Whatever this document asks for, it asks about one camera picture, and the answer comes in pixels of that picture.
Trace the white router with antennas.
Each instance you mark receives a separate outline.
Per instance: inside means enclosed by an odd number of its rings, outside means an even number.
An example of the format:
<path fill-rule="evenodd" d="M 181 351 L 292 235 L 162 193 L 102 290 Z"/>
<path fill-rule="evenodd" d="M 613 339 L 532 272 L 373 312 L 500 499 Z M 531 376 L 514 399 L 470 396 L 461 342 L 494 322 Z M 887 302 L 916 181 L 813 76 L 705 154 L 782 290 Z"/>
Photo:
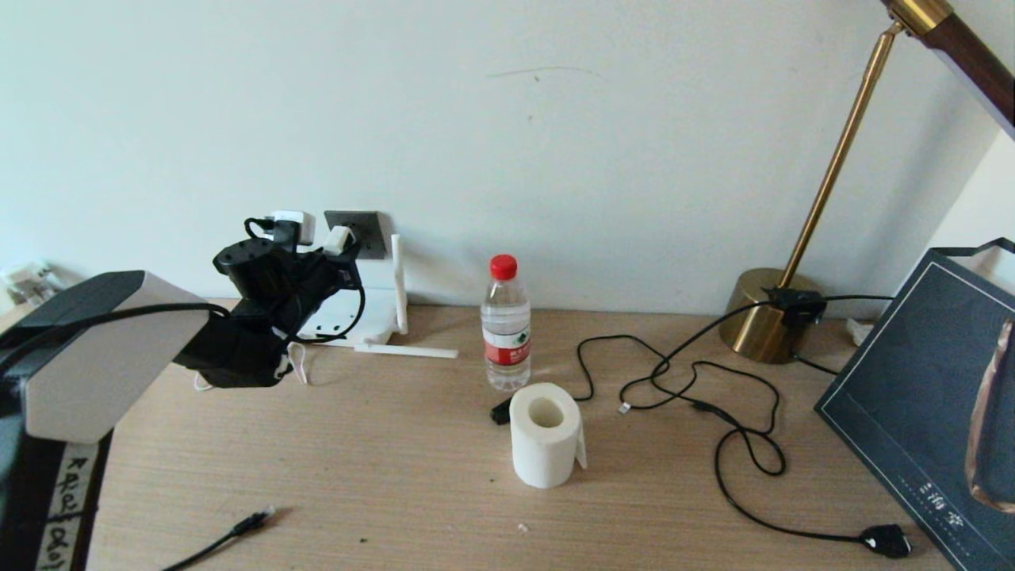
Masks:
<path fill-rule="evenodd" d="M 408 334 L 408 293 L 404 278 L 404 249 L 401 236 L 391 235 L 393 285 L 365 288 L 365 304 L 359 310 L 358 293 L 337 293 L 329 297 L 304 323 L 300 337 L 323 346 L 350 347 L 366 354 L 408 355 L 408 357 L 454 360 L 453 348 L 393 346 L 395 334 Z"/>

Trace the clear water bottle red cap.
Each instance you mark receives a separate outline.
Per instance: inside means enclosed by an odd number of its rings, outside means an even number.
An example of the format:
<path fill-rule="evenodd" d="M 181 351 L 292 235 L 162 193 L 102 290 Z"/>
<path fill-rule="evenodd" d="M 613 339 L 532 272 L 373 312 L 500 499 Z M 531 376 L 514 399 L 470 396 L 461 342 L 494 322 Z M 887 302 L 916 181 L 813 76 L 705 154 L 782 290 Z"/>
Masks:
<path fill-rule="evenodd" d="M 480 307 L 487 381 L 499 391 L 515 392 L 530 380 L 530 300 L 514 256 L 493 256 L 488 271 Z"/>

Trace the white toilet paper roll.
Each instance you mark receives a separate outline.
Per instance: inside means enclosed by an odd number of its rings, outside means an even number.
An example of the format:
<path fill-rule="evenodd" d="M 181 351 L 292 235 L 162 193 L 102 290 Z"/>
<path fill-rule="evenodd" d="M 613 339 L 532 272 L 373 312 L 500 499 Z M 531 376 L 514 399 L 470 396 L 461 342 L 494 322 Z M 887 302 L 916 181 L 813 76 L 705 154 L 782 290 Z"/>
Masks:
<path fill-rule="evenodd" d="M 584 420 L 576 399 L 554 383 L 516 392 L 510 404 L 512 466 L 538 489 L 564 485 L 574 466 L 588 468 Z"/>

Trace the clear plastic wrapper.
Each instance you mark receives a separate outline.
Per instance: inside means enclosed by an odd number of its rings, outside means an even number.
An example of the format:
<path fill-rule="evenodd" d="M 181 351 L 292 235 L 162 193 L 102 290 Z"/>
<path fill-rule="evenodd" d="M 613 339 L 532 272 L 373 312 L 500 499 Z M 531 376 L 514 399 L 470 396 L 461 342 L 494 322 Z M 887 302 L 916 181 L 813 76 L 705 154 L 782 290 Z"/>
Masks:
<path fill-rule="evenodd" d="M 39 307 L 52 299 L 67 286 L 44 263 L 23 263 L 0 268 L 0 282 L 16 305 Z"/>

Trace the brass desk lamp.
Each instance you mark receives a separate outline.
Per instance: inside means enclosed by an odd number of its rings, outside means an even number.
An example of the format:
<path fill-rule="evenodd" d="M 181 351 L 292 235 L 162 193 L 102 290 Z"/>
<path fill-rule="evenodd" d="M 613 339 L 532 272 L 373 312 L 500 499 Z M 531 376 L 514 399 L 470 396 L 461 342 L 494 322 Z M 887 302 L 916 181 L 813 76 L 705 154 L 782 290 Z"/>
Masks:
<path fill-rule="evenodd" d="M 840 177 L 853 141 L 860 130 L 895 37 L 913 37 L 925 48 L 951 65 L 955 75 L 965 79 L 983 108 L 1015 140 L 1015 74 L 997 57 L 978 33 L 954 10 L 949 0 L 879 0 L 891 24 L 875 40 L 860 83 L 848 111 L 845 125 L 831 153 L 812 205 L 802 223 L 796 243 L 782 270 L 754 268 L 738 278 L 725 314 L 718 322 L 721 340 L 732 351 L 755 362 L 783 364 L 796 361 L 796 350 L 809 326 L 784 328 L 782 313 L 769 303 L 765 289 L 793 288 L 818 290 L 814 282 L 799 274 L 800 263 L 816 231 L 828 199 Z M 826 296 L 837 301 L 874 301 L 874 295 Z"/>

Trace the black adapter on lamp base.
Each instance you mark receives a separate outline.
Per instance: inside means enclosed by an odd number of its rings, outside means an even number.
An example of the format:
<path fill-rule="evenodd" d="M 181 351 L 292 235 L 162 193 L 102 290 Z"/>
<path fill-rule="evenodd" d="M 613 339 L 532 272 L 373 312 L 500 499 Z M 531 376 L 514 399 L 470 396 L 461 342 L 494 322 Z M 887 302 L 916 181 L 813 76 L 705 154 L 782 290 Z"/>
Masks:
<path fill-rule="evenodd" d="M 769 303 L 782 313 L 780 324 L 784 328 L 804 328 L 822 322 L 828 303 L 818 290 L 771 288 L 764 291 Z"/>

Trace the dark blue paper gift bag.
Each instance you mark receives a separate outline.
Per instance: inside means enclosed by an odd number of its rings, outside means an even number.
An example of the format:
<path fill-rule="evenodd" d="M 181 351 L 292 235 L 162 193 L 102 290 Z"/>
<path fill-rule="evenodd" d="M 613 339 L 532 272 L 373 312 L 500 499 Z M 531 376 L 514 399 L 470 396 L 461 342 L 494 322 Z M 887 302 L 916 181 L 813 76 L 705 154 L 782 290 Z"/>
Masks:
<path fill-rule="evenodd" d="M 815 409 L 958 571 L 1015 571 L 1015 242 L 928 249 Z"/>

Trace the grey wall socket plate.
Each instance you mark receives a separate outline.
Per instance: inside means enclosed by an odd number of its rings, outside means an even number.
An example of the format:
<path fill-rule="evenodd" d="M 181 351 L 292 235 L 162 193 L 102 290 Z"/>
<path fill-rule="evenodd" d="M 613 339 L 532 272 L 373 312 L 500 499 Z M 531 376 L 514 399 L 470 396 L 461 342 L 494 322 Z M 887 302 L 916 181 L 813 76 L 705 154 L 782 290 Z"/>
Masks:
<path fill-rule="evenodd" d="M 389 257 L 389 241 L 378 211 L 325 210 L 327 228 L 349 228 L 359 246 L 358 259 L 378 261 Z"/>

